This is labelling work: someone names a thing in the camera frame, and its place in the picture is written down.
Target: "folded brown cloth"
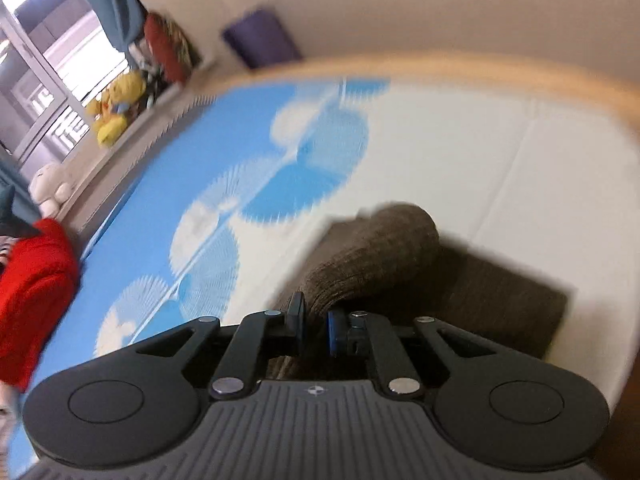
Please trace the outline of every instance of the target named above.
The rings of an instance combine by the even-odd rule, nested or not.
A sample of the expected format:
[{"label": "folded brown cloth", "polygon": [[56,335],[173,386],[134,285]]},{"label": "folded brown cloth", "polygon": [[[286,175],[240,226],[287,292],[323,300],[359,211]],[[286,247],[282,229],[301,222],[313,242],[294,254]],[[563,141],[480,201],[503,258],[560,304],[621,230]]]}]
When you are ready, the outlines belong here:
[{"label": "folded brown cloth", "polygon": [[308,312],[305,354],[272,360],[270,378],[348,375],[326,348],[326,313],[338,303],[347,312],[382,314],[396,325],[437,317],[536,357],[546,351],[566,304],[562,292],[442,243],[431,217],[410,204],[334,222],[273,308],[286,310],[297,290]]}]

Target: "beige wall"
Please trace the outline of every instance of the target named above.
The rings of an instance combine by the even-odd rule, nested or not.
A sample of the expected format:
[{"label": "beige wall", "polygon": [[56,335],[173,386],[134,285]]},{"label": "beige wall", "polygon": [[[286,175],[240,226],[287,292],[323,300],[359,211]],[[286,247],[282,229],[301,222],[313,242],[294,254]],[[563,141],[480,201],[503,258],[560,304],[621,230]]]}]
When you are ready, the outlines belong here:
[{"label": "beige wall", "polygon": [[640,83],[640,0],[142,1],[169,11],[210,52],[222,49],[225,23],[270,4],[309,57],[452,48],[567,62]]}]

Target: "red clothing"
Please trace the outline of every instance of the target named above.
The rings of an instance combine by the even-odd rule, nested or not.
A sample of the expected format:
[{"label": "red clothing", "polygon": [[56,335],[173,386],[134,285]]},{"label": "red clothing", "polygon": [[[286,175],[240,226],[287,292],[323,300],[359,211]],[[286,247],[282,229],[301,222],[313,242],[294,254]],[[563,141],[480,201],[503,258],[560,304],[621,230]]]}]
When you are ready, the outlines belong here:
[{"label": "red clothing", "polygon": [[0,276],[0,381],[23,392],[79,283],[62,226],[48,218],[34,226],[42,234],[20,240]]}]

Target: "curtain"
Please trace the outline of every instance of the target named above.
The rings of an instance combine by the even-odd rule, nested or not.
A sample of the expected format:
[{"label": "curtain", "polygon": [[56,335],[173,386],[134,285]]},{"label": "curtain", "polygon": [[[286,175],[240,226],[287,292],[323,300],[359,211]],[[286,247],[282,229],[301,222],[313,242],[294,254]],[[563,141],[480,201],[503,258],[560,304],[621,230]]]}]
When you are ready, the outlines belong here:
[{"label": "curtain", "polygon": [[40,211],[31,201],[29,185],[11,155],[0,148],[0,189],[11,184],[15,187],[14,214],[33,224],[40,219]]},{"label": "curtain", "polygon": [[142,34],[146,10],[139,0],[88,0],[111,45],[129,55],[129,44]]}]

